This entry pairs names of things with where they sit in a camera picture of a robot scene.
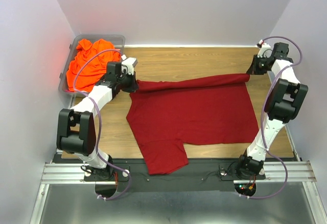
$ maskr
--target wooden floor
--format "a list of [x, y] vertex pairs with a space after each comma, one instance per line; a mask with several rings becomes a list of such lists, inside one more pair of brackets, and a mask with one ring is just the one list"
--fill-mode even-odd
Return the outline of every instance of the wooden floor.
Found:
[[[128, 57], [136, 57], [136, 78], [143, 81], [182, 81], [227, 73], [245, 73], [257, 48], [126, 48]], [[270, 86], [269, 78], [251, 76], [246, 84], [255, 115], [260, 112]], [[102, 110], [100, 148], [113, 158], [142, 158], [126, 115], [131, 105], [127, 93], [120, 92]], [[190, 145], [185, 144], [189, 158], [237, 158], [249, 143]], [[281, 157], [292, 157], [292, 149], [285, 129], [280, 131], [271, 152]], [[72, 155], [63, 154], [63, 158]]]

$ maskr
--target clear plastic bin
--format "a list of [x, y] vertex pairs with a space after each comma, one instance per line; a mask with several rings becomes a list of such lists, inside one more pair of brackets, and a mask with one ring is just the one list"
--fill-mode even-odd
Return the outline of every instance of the clear plastic bin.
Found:
[[75, 56], [77, 55], [76, 47], [78, 45], [78, 42], [82, 39], [88, 39], [92, 43], [98, 41], [99, 39], [104, 39], [106, 41], [110, 41], [116, 49], [119, 49], [120, 52], [124, 53], [124, 45], [125, 45], [125, 37], [122, 35], [107, 35], [107, 34], [82, 34], [77, 36], [73, 43], [69, 46], [71, 49], [67, 62], [65, 64], [65, 68], [63, 72], [60, 74], [60, 84], [59, 84], [59, 91], [64, 92], [66, 94], [76, 94], [76, 92], [71, 92], [68, 90], [68, 84], [67, 84], [67, 77], [66, 73], [69, 68], [69, 64], [72, 60], [75, 59]]

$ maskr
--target orange cloth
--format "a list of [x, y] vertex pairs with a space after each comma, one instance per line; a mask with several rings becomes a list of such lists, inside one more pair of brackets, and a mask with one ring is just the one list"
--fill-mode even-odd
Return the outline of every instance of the orange cloth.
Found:
[[[114, 45], [104, 39], [100, 39], [92, 44], [87, 39], [78, 42], [77, 55], [74, 61], [71, 61], [66, 73], [69, 91], [74, 91], [73, 83], [76, 74], [81, 67], [97, 53], [105, 49], [114, 49]], [[93, 86], [106, 73], [107, 62], [119, 62], [121, 55], [118, 52], [105, 52], [94, 58], [80, 73], [76, 81], [76, 88], [91, 92]]]

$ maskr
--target white wall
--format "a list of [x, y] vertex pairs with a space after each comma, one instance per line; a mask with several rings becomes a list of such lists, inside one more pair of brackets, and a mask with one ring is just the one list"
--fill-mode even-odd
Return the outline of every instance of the white wall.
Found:
[[74, 33], [127, 44], [255, 45], [289, 0], [58, 0]]
[[0, 222], [29, 223], [56, 147], [59, 74], [74, 34], [56, 0], [0, 0]]
[[[293, 39], [303, 51], [303, 62], [295, 68], [309, 92], [290, 131], [298, 154], [310, 160], [324, 206], [327, 207], [327, 0], [291, 0], [271, 35]], [[290, 55], [298, 57], [294, 48]]]

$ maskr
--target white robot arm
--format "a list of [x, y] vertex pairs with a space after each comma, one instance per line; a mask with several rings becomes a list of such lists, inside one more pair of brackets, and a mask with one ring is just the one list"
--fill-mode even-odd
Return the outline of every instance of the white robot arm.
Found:
[[137, 59], [126, 59], [124, 56], [122, 58], [124, 59], [122, 62], [108, 62], [106, 74], [96, 83], [88, 97], [70, 109], [62, 109], [59, 113], [57, 147], [77, 155], [92, 168], [108, 167], [99, 155], [108, 162], [112, 162], [112, 158], [100, 149], [98, 153], [96, 152], [94, 118], [97, 116], [97, 110], [91, 99], [101, 110], [120, 90], [134, 92], [138, 88], [134, 72]]
[[[264, 74], [272, 71], [276, 76], [286, 66], [291, 66], [293, 60], [287, 57], [288, 45], [276, 43], [270, 57], [264, 53], [270, 49], [270, 45], [262, 43], [258, 55], [253, 57], [248, 74]], [[292, 119], [294, 119], [308, 92], [308, 87], [301, 84], [296, 78], [292, 67], [284, 70], [273, 87], [266, 104], [264, 105], [264, 121], [253, 143], [240, 156], [236, 167], [239, 176], [258, 175], [263, 168], [266, 152], [269, 150], [279, 131]], [[262, 131], [266, 146], [263, 143]]]

